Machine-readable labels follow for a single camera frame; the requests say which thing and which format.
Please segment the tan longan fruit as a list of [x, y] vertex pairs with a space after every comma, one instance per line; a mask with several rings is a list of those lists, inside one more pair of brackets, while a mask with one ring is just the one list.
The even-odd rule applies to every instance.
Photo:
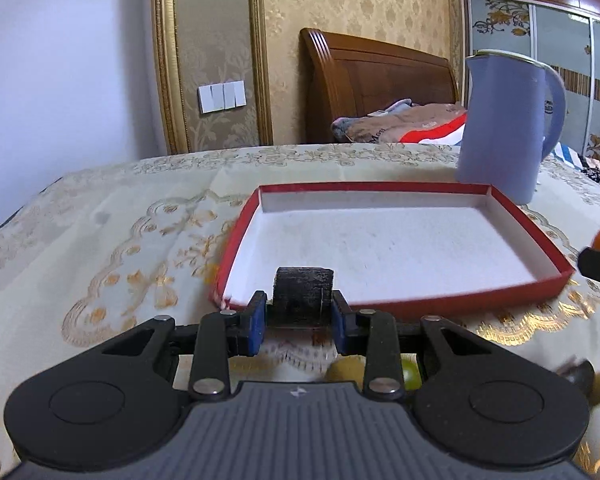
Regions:
[[366, 359], [364, 356], [340, 356], [329, 365], [324, 379], [326, 382], [354, 382], [358, 390], [363, 390]]

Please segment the green tomato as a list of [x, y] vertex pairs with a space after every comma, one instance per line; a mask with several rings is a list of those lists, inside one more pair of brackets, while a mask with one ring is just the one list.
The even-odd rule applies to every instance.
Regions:
[[420, 378], [417, 363], [404, 356], [401, 359], [404, 388], [406, 390], [417, 390], [422, 386], [422, 378]]

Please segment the dark sugarcane piece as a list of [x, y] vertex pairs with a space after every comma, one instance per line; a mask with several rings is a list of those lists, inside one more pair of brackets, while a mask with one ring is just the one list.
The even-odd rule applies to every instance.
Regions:
[[334, 271], [308, 266], [277, 269], [268, 322], [275, 326], [322, 327], [332, 317]]
[[595, 382], [595, 370], [589, 360], [571, 358], [560, 364], [555, 373], [575, 385], [587, 398], [591, 395]]

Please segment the small green longan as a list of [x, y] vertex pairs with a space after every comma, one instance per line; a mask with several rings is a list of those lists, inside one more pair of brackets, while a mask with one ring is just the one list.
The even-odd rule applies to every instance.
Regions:
[[600, 372], [596, 372], [592, 382], [592, 387], [588, 393], [588, 403], [591, 406], [600, 405]]

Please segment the red cardboard box tray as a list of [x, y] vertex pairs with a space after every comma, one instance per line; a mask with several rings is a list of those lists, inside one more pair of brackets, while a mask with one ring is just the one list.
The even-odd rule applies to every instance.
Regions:
[[542, 304], [573, 274], [497, 188], [448, 182], [260, 186], [230, 233], [212, 299], [243, 308], [287, 266], [332, 270], [351, 306], [404, 320]]

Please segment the cream gold patterned tablecloth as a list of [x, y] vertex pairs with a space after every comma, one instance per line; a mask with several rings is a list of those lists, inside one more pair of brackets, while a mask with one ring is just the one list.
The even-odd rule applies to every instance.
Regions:
[[[209, 292], [228, 233], [259, 185], [451, 181], [457, 151], [236, 148], [85, 170], [50, 185], [0, 229], [0, 478], [19, 462], [3, 425], [15, 386], [157, 314], [193, 324], [214, 310]], [[600, 186], [547, 157], [521, 209], [575, 262], [600, 230]], [[600, 284], [579, 274], [549, 304], [457, 323], [546, 367], [574, 357], [600, 372]], [[231, 359], [234, 383], [324, 378], [337, 359], [328, 336], [291, 334], [268, 335], [257, 359]], [[600, 405], [577, 461], [600, 479]]]

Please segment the lavender blue pitcher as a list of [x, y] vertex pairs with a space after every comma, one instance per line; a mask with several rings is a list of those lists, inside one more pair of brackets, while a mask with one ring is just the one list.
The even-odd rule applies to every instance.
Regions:
[[564, 81], [553, 67], [509, 51], [479, 50], [466, 64], [471, 92], [457, 181], [492, 185], [528, 204], [565, 125]]

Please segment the folded blanket on bed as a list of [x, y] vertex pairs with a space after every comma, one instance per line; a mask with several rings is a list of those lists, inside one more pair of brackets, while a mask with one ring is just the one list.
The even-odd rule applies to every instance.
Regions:
[[403, 99], [362, 117], [340, 117], [330, 128], [340, 142], [454, 146], [462, 143], [466, 118], [458, 103], [418, 105]]

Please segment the wooden bed headboard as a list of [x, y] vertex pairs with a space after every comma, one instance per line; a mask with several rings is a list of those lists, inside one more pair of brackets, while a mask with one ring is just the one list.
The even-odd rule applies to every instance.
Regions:
[[460, 99], [451, 64], [441, 56], [316, 28], [301, 29], [300, 38], [310, 61], [306, 143], [332, 143], [336, 119], [362, 117], [405, 98], [422, 105]]

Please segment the wardrobe with patterned doors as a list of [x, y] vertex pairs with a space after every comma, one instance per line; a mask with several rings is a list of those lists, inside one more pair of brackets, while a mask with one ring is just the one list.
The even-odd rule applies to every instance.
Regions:
[[600, 0], [466, 0], [469, 54], [498, 49], [548, 64], [566, 87], [563, 144], [600, 160]]

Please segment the white wall switch panel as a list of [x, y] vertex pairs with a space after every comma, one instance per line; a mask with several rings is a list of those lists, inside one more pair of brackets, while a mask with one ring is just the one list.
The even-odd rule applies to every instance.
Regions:
[[247, 105], [245, 83], [242, 80], [205, 84], [197, 89], [201, 114], [234, 110]]

